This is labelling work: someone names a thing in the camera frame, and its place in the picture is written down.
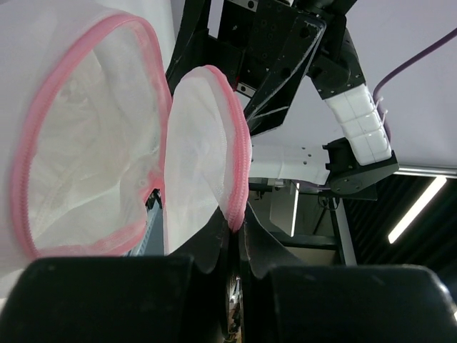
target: white bracket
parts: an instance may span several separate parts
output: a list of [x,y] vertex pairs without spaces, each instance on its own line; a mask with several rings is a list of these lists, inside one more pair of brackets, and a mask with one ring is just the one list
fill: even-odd
[[357,162],[365,166],[390,159],[391,144],[368,87],[362,84],[326,100]]
[[322,146],[289,147],[252,146],[252,162],[249,177],[286,179],[324,185],[330,171],[328,152]]

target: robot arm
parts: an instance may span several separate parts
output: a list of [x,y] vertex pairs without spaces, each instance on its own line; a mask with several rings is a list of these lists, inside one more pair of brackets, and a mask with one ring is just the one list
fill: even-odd
[[214,38],[211,0],[187,0],[167,71],[171,91],[194,67],[217,66],[233,90],[250,98],[245,116],[255,136],[282,125],[308,76],[345,137],[312,152],[255,146],[250,176],[311,182],[340,197],[373,187],[398,163],[346,28],[355,2],[225,0]]

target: black ceiling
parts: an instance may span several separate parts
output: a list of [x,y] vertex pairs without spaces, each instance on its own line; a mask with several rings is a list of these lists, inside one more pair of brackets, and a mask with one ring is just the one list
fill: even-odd
[[417,264],[435,271],[457,300],[457,180],[442,190],[406,231],[387,236],[433,181],[393,175],[377,184],[378,201],[345,200],[359,264]]

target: black plastic part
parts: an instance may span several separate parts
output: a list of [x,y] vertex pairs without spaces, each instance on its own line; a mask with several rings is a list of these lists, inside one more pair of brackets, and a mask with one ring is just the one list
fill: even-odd
[[399,169],[395,153],[385,161],[361,166],[353,155],[351,145],[345,138],[327,144],[330,170],[328,182],[335,194],[351,194],[359,192],[376,182],[385,179]]
[[217,210],[168,257],[34,262],[1,313],[0,342],[221,342],[234,275],[245,343],[457,342],[455,305],[428,270],[306,267],[250,207],[238,234]]
[[427,269],[278,267],[253,294],[256,342],[457,342],[452,299]]
[[341,27],[337,31],[343,30],[344,32],[342,42],[338,42],[338,57],[332,59],[329,54],[319,54],[314,59],[312,69],[308,73],[322,99],[344,93],[366,82],[351,36],[345,29],[345,25],[346,21],[341,22]]
[[331,190],[326,190],[320,192],[318,195],[321,195],[323,197],[331,198],[331,197],[340,197],[342,199],[353,199],[353,200],[371,200],[375,202],[378,200],[378,192],[376,191],[376,185],[373,184],[371,186],[368,186],[356,193],[350,193],[350,194],[338,194],[335,193]]

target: white ceiling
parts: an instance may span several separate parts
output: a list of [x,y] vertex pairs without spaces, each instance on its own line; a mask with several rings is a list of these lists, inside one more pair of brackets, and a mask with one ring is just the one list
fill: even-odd
[[[210,30],[217,32],[223,0],[213,0]],[[184,0],[171,0],[175,27]],[[455,0],[358,0],[348,28],[371,90],[390,71],[455,28]],[[418,62],[383,90],[392,146],[401,164],[457,168],[457,39]],[[253,140],[311,146],[343,136],[308,78],[284,125]]]

